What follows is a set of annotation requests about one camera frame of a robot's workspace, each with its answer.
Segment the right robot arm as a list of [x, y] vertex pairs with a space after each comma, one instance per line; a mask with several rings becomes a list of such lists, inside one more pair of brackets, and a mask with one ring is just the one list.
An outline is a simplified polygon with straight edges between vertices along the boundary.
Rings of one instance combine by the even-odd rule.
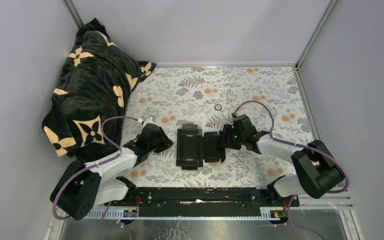
[[307, 194], [314, 199], [326, 193], [346, 179], [346, 174], [335, 162], [326, 145], [320, 140], [307, 144], [294, 143], [275, 138], [269, 131], [257, 131], [250, 118], [243, 114], [233, 118], [220, 131], [222, 148], [270, 155], [291, 163], [295, 174], [282, 175], [267, 185], [267, 201], [273, 206], [281, 205], [289, 196]]

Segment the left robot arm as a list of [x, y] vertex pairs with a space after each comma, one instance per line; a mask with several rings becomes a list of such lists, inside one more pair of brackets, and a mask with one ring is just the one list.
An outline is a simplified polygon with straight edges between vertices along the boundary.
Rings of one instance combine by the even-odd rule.
[[141, 133], [116, 152], [99, 160], [69, 164], [50, 195], [52, 214], [58, 220], [83, 219], [95, 206], [119, 201], [128, 206], [135, 200], [135, 187], [117, 175], [161, 153], [173, 145], [164, 130], [147, 123]]

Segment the black paper box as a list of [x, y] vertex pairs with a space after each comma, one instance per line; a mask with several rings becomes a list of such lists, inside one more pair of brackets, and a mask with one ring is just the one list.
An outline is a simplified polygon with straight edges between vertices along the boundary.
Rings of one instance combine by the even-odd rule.
[[176, 161], [182, 170], [193, 171], [204, 163], [217, 163], [226, 160], [226, 150], [222, 147], [222, 132], [203, 132], [196, 124], [186, 123], [177, 130]]

